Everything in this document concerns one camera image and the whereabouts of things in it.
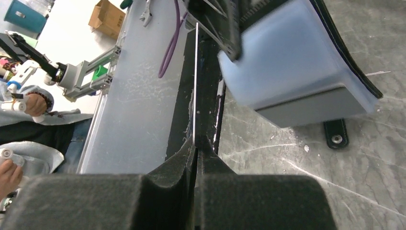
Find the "cardboard box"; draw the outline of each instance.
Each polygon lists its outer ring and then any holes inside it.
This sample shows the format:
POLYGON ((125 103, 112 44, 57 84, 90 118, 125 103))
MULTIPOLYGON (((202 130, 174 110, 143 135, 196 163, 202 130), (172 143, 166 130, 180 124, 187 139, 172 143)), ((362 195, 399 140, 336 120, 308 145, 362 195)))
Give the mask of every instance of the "cardboard box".
POLYGON ((89 26, 117 40, 123 25, 125 13, 111 4, 101 0, 93 9, 89 26))

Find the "wrist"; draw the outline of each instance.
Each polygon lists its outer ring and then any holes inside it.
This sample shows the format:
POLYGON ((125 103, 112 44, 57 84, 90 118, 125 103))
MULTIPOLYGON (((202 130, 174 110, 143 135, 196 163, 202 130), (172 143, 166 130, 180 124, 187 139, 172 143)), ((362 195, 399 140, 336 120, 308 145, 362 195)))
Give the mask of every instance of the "wrist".
POLYGON ((45 100, 45 103, 46 103, 46 110, 49 110, 50 108, 52 108, 52 100, 51 99, 49 99, 48 97, 46 97, 45 95, 43 95, 42 93, 40 93, 40 92, 29 92, 29 93, 27 93, 27 95, 31 95, 31 94, 36 94, 36 95, 39 95, 39 96, 41 96, 44 100, 45 100))

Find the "metal screw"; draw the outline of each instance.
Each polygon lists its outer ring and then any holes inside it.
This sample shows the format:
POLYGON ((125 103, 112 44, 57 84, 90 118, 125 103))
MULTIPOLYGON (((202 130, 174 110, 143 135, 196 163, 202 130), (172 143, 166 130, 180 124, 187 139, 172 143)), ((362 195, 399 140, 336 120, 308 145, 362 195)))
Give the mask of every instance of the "metal screw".
POLYGON ((335 143, 335 144, 339 144, 342 142, 342 136, 340 135, 334 135, 331 140, 335 143))

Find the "marble floor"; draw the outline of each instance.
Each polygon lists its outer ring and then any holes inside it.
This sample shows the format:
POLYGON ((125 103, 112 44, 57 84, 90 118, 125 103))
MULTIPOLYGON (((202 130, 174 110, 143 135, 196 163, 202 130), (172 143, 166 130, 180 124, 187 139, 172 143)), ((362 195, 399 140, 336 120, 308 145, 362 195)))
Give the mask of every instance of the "marble floor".
POLYGON ((342 230, 406 229, 406 1, 325 0, 351 55, 384 93, 347 119, 350 145, 322 125, 279 129, 226 95, 219 156, 240 174, 305 174, 324 187, 342 230))

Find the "table surface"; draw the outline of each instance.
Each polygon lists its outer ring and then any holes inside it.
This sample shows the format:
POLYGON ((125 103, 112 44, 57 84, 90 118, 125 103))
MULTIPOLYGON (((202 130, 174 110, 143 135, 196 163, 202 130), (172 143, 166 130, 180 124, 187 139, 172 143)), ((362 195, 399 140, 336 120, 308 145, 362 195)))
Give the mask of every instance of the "table surface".
POLYGON ((347 119, 350 145, 334 151, 321 124, 279 129, 227 93, 219 156, 240 174, 316 178, 339 229, 406 229, 406 1, 325 3, 351 55, 384 93, 376 113, 347 119))
POLYGON ((144 8, 144 1, 134 1, 127 11, 113 83, 98 105, 79 173, 148 173, 165 160, 187 31, 181 28, 168 70, 158 79, 175 32, 175 5, 152 1, 147 27, 139 20, 144 8))

